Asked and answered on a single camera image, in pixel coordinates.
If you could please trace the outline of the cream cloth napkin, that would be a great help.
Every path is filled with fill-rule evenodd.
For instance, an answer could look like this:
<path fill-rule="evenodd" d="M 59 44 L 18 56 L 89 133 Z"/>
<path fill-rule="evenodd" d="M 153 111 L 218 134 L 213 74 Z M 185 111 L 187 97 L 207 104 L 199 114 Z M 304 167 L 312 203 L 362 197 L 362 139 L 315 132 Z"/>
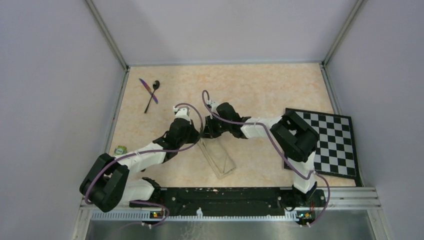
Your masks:
<path fill-rule="evenodd" d="M 201 138 L 198 146 L 218 179 L 225 178 L 235 171 L 234 160 L 217 138 Z"/>

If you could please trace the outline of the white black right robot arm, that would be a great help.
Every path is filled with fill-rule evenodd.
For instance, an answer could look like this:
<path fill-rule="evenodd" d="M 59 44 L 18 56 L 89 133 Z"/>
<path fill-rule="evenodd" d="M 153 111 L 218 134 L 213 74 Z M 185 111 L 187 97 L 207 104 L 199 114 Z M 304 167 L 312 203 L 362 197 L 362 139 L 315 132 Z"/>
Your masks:
<path fill-rule="evenodd" d="M 273 118 L 241 117 L 228 102 L 207 100 L 203 137 L 215 139 L 230 133 L 238 139 L 269 138 L 271 144 L 281 150 L 283 161 L 295 172 L 293 200 L 299 206 L 307 206 L 314 198 L 317 181 L 314 176 L 319 134 L 295 111 L 287 110 Z"/>

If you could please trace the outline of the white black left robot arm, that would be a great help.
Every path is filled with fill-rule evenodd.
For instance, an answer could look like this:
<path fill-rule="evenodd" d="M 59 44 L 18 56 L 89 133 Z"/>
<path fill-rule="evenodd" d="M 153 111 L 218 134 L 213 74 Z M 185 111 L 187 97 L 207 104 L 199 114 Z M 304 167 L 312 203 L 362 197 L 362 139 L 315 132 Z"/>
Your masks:
<path fill-rule="evenodd" d="M 148 177 L 136 183 L 129 183 L 128 179 L 192 148 L 199 138 L 200 133 L 190 118 L 176 117 L 162 136 L 141 149 L 118 156 L 101 154 L 79 188 L 85 203 L 104 213 L 121 203 L 157 206 L 161 198 L 158 183 Z"/>

